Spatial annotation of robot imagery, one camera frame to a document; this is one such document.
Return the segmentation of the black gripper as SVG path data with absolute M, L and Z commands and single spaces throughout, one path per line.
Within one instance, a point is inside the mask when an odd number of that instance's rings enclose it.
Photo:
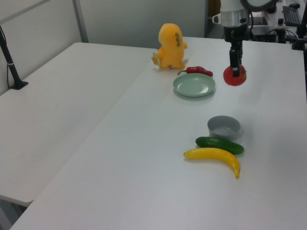
M 239 77 L 240 67 L 242 65 L 243 48 L 242 41 L 249 38 L 250 29 L 247 24 L 233 27 L 223 27 L 224 29 L 224 40 L 231 44 L 231 50 L 229 51 L 230 56 L 230 67 L 232 68 L 233 76 Z

